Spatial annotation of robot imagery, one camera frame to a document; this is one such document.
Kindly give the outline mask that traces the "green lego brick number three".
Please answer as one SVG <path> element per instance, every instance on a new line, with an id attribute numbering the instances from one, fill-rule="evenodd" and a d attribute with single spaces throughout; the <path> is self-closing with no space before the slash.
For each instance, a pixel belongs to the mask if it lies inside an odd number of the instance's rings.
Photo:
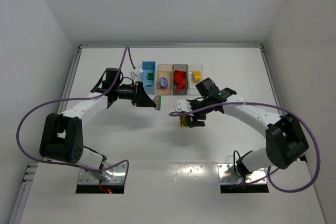
<path id="1" fill-rule="evenodd" d="M 154 73 L 150 72 L 147 74 L 147 79 L 148 80 L 154 80 Z"/>

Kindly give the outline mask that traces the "purple green lego piece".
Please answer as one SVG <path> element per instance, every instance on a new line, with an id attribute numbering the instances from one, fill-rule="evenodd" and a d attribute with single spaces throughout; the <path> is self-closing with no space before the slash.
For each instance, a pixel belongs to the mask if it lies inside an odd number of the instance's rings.
<path id="1" fill-rule="evenodd" d="M 153 99 L 153 102 L 155 103 L 155 109 L 157 111 L 161 110 L 161 100 L 162 100 L 162 97 L 160 95 L 156 95 Z"/>

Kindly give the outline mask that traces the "yellow oval lego brick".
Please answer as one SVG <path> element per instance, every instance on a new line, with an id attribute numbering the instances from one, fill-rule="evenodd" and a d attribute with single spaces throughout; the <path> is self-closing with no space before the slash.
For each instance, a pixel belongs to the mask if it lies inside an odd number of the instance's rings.
<path id="1" fill-rule="evenodd" d="M 193 71 L 192 76 L 193 76 L 193 81 L 194 82 L 200 82 L 201 79 L 202 79 L 201 73 L 197 70 Z"/>

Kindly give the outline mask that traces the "purple lego brick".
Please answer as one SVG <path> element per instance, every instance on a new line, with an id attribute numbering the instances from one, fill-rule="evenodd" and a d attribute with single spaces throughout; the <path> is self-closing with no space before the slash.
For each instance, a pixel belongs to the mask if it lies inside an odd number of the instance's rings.
<path id="1" fill-rule="evenodd" d="M 169 81 L 166 77 L 161 77 L 159 80 L 159 85 L 161 89 L 167 89 L 169 86 Z"/>

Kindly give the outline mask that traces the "red arched lego brick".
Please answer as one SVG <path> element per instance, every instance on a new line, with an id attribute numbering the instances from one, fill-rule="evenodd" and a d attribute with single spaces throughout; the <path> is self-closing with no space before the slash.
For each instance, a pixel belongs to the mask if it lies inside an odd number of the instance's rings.
<path id="1" fill-rule="evenodd" d="M 185 71 L 175 70 L 174 71 L 174 80 L 177 82 L 178 80 L 184 80 L 186 77 Z"/>

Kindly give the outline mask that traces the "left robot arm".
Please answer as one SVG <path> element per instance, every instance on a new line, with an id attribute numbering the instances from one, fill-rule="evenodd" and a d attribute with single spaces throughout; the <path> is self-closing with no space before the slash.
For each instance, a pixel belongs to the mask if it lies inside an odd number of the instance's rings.
<path id="1" fill-rule="evenodd" d="M 42 157 L 88 169 L 103 169 L 107 158 L 84 146 L 83 127 L 117 99 L 129 100 L 141 108 L 157 105 L 145 92 L 143 83 L 123 84 L 117 68 L 107 68 L 89 95 L 71 109 L 46 117 L 39 153 Z"/>

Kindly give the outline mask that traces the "striped lego block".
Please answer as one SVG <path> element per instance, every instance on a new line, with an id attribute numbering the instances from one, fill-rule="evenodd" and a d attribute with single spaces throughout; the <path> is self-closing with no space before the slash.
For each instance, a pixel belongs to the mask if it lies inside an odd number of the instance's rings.
<path id="1" fill-rule="evenodd" d="M 179 125 L 180 125 L 181 128 L 184 128 L 184 127 L 189 128 L 190 127 L 190 122 L 191 122 L 191 120 L 190 120 L 190 117 L 188 115 L 179 117 Z"/>

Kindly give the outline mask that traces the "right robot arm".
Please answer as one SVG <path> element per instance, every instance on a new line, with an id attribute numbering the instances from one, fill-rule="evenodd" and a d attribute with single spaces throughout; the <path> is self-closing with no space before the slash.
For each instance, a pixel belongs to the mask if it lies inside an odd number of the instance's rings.
<path id="1" fill-rule="evenodd" d="M 204 126 L 212 111 L 232 116 L 249 125 L 266 140 L 265 148 L 250 151 L 236 161 L 238 176 L 245 178 L 260 168 L 275 166 L 286 169 L 309 148 L 299 121 L 291 114 L 280 115 L 248 105 L 243 97 L 230 88 L 220 90 L 212 79 L 196 85 L 202 100 L 191 100 L 192 126 Z"/>

